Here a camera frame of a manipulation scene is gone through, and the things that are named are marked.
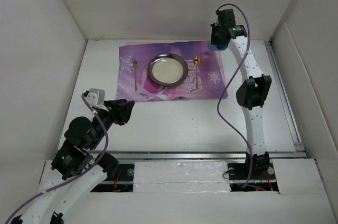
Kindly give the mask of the blue plastic cup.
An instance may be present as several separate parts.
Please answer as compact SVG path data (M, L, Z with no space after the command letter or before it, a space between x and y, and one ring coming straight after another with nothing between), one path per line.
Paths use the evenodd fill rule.
M211 51L224 51L228 48L226 44L225 45L213 45L211 43L208 43L207 47Z

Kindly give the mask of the gold spoon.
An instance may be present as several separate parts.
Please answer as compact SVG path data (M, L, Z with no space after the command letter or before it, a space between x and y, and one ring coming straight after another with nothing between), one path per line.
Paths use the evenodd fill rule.
M198 76L198 73L199 73L199 64L201 62L201 59L199 56L195 56L194 59L193 59L193 62L194 62L194 65L195 65L195 72L196 72L196 81L195 81L195 87L196 89L199 88L199 76Z

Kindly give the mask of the purple Elsa cloth placemat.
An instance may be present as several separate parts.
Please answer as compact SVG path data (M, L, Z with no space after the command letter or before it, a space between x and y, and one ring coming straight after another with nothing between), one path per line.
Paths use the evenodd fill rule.
M119 47L119 72L117 99L137 102L178 99L218 99L227 97L223 90L226 86L220 51L211 51L207 41L174 43L127 43ZM177 54L188 66L186 79L179 85L165 87L154 83L148 76L149 62L161 54ZM196 72L193 59L199 56L199 88L196 89ZM137 86L134 90L133 59L137 59Z

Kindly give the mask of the gold fork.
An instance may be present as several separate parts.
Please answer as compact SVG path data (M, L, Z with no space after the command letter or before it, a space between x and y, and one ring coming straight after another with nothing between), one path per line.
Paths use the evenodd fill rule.
M137 67L138 67L138 64L137 64L137 59L133 59L132 60L133 62L133 68L134 68L134 90L137 91L138 90L138 86L137 86Z

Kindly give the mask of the steel plate with cream centre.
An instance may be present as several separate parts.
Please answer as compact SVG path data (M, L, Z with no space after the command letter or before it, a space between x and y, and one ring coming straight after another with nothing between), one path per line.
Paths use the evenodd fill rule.
M154 83L173 87L186 79L188 66L185 60L177 54L161 54L149 62L147 73Z

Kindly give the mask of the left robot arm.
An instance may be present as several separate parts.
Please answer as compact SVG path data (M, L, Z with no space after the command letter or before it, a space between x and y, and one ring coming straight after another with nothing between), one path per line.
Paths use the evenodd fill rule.
M92 189L116 177L119 162L107 152L108 129L126 124L135 103L93 97L92 92L81 96L93 119L77 117L70 123L42 191L19 206L6 223L65 223Z

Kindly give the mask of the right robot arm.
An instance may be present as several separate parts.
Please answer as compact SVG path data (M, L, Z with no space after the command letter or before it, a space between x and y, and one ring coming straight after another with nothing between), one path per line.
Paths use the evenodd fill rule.
M246 176L255 179L270 165L264 140L262 123L263 106L272 83L257 65L250 48L249 27L236 24L232 9L216 10L217 21L211 25L211 45L217 50L230 49L238 64L237 72L242 84L236 92L236 100L242 108L246 123L246 161L240 168Z

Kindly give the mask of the white foam block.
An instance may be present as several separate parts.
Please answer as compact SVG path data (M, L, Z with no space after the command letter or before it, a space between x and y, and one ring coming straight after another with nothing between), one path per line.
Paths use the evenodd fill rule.
M224 161L136 162L133 191L136 193L226 193Z

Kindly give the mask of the aluminium front rail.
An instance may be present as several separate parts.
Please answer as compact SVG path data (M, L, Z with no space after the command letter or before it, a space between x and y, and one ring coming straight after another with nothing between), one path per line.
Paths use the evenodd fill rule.
M245 159L245 152L126 152L108 151L117 159L140 160L220 160L220 159ZM307 158L304 151L300 152L271 152L270 158Z

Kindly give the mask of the aluminium rail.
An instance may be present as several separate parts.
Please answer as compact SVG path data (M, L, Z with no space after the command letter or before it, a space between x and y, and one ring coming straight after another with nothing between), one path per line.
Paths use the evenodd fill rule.
M140 160L220 160L220 159L245 159L245 152L126 152L108 151L117 159ZM271 152L270 158L307 158L304 151L300 152Z
M288 128L290 131L291 138L293 140L294 149L297 152L305 152L304 145L301 139L301 136L298 131L297 124L295 122L295 117L293 115L290 102L288 100L287 92L281 78L281 74L277 65L277 61L274 56L273 47L270 42L265 42L265 47L267 50L267 55L271 65L271 69L275 78L276 86L278 93L281 99L281 104L284 110L285 118L287 120Z

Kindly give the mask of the aluminium right side rail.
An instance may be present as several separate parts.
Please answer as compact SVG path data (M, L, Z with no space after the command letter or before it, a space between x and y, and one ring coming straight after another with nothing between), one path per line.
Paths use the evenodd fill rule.
M297 152L305 152L304 145L301 139L301 136L298 131L297 124L295 122L295 117L293 115L290 102L288 100L287 92L281 78L281 74L277 65L277 61L274 56L273 47L270 42L265 42L265 47L267 50L267 55L271 65L271 69L275 78L276 86L278 93L281 99L281 104L284 110L285 118L287 120L288 128L290 131L291 138L293 140L294 149Z

